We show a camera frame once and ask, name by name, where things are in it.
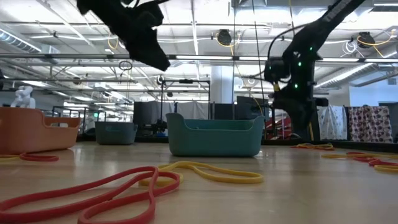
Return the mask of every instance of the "white pillar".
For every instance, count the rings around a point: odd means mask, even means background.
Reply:
[[[210,76],[210,101],[215,103],[232,103],[233,80],[232,66],[212,67]]]

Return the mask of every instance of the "computer monitor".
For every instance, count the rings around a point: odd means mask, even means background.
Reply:
[[[265,105],[263,105],[262,99],[256,98],[256,100],[260,104],[261,110],[264,114],[261,114],[259,105],[256,103],[254,98],[237,96],[237,105],[235,105],[235,119],[254,119],[258,116],[265,116],[266,120],[268,120],[268,100],[265,100]]]

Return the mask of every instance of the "fluorescent light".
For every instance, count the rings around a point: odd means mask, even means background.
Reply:
[[[324,58],[320,62],[357,62],[358,58]]]
[[[76,107],[88,107],[88,105],[77,105],[77,104],[68,103],[68,102],[64,102],[64,103],[63,103],[63,106],[69,106],[69,107],[74,107],[74,106],[76,106]]]
[[[95,105],[115,105],[115,103],[94,103]]]
[[[38,82],[38,81],[22,81],[23,83],[26,84],[30,84],[30,85],[34,85],[34,86],[39,86],[39,87],[46,87],[47,85],[42,83],[42,82]]]
[[[85,96],[74,96],[74,98],[81,100],[81,101],[91,101],[93,99],[91,99],[90,97],[85,97]]]
[[[114,52],[111,49],[105,49],[106,52],[109,52],[111,54],[114,54]]]
[[[4,32],[4,33],[10,35],[11,37],[13,37],[13,38],[15,38],[15,39],[21,41],[22,43],[28,45],[29,47],[32,47],[33,49],[37,50],[38,52],[41,52],[41,51],[42,51],[41,49],[37,48],[36,46],[33,46],[32,44],[30,44],[30,43],[28,43],[28,42],[22,40],[22,39],[19,38],[19,37],[16,37],[16,36],[13,35],[13,34],[8,33],[7,31],[5,31],[5,30],[3,30],[3,29],[0,29],[0,31],[2,31],[2,32]]]
[[[398,59],[388,59],[388,58],[371,58],[366,59],[365,62],[374,62],[374,63],[397,63]]]
[[[106,107],[107,109],[116,109],[115,106],[104,106],[104,107]]]
[[[398,6],[398,3],[375,3],[374,6]]]
[[[239,57],[239,60],[259,60],[258,57]],[[260,60],[266,61],[268,60],[267,57],[260,57]]]
[[[60,96],[66,96],[66,97],[68,97],[68,95],[66,95],[66,94],[64,94],[64,93],[61,93],[61,92],[58,92],[58,91],[54,91],[54,93],[56,93],[56,94],[58,94],[58,95],[60,95]]]
[[[182,60],[232,60],[232,57],[230,56],[177,55],[175,58]]]

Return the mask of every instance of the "patterned curtain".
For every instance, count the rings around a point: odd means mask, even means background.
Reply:
[[[343,106],[318,107],[321,140],[347,140],[347,115]]]
[[[392,143],[390,115],[386,106],[348,108],[352,141]]]

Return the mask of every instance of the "teal plastic bin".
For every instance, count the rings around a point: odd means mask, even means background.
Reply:
[[[136,139],[137,125],[131,122],[96,122],[95,138],[101,145],[129,145]]]
[[[178,113],[166,117],[175,156],[251,157],[260,151],[263,116],[240,121],[184,119]]]

